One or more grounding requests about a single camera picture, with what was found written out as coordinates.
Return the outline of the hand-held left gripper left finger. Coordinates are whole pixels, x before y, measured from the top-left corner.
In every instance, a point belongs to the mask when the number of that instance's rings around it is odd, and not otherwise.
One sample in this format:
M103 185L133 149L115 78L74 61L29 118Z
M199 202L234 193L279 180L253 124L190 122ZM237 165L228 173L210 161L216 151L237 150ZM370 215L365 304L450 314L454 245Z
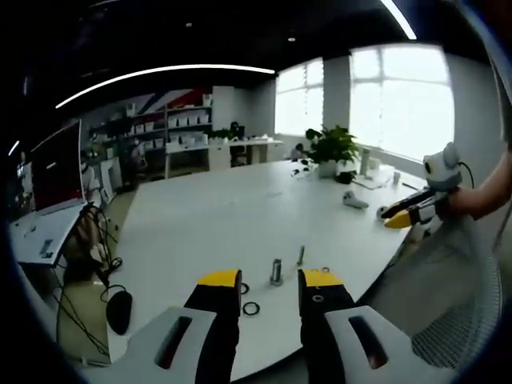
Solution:
M239 338L242 272L199 279L182 307L137 331L119 360L120 383L228 383Z

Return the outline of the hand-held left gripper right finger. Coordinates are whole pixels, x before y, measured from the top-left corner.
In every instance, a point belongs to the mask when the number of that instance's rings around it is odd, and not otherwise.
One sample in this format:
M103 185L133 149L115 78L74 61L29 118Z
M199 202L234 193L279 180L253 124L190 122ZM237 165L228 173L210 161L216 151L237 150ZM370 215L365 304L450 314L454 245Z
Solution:
M369 306L357 306L330 272L298 271L301 342L310 383L436 383L441 370Z

